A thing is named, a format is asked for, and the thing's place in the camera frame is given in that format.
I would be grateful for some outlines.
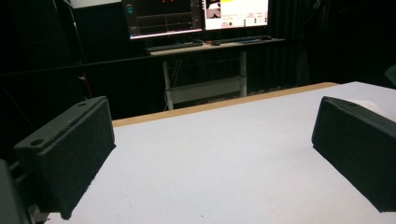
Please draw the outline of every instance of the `cable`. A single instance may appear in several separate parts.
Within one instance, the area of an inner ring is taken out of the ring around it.
[[[33,131],[37,130],[35,125],[30,121],[27,116],[23,113],[21,108],[18,106],[17,102],[14,100],[14,98],[9,94],[9,92],[3,87],[3,85],[0,84],[0,88],[3,90],[3,92],[6,94],[6,96],[11,100],[12,104],[15,105],[15,107],[18,109],[18,111],[21,113],[23,118],[27,121],[27,123],[30,125],[30,127],[33,129]]]

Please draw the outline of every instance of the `dark wall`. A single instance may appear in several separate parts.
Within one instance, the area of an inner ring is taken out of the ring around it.
[[[329,16],[320,33],[305,30],[318,37],[308,44],[312,80],[361,81],[394,88],[384,72],[396,63],[395,1],[327,2]]]
[[[0,158],[12,161],[17,142],[84,98],[78,74],[12,75],[75,64],[53,1],[6,1],[0,22]]]

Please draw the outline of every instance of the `dark background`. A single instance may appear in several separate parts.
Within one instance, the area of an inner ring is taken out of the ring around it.
[[[265,29],[130,41],[121,3],[72,9],[61,0],[55,1],[56,7],[52,0],[7,0],[0,7],[0,157],[12,161],[17,142],[85,98],[107,96],[113,119],[163,111],[159,62],[62,68],[141,58],[146,46],[191,38],[285,38],[276,48],[247,53],[248,92],[325,81],[394,88],[384,72],[396,63],[395,1],[322,0],[318,7],[316,2],[272,0]],[[184,58],[177,85],[235,76],[235,57],[219,53]],[[189,66],[224,58],[228,61]]]

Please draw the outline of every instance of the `white table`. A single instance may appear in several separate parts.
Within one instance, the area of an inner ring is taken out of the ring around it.
[[[47,223],[396,223],[313,149],[323,96],[396,119],[395,90],[353,82],[121,126],[70,220]]]

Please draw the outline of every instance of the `monitor screen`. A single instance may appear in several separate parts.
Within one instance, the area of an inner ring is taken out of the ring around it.
[[[122,0],[130,39],[202,31],[201,0]]]
[[[269,0],[202,0],[206,30],[265,26]]]

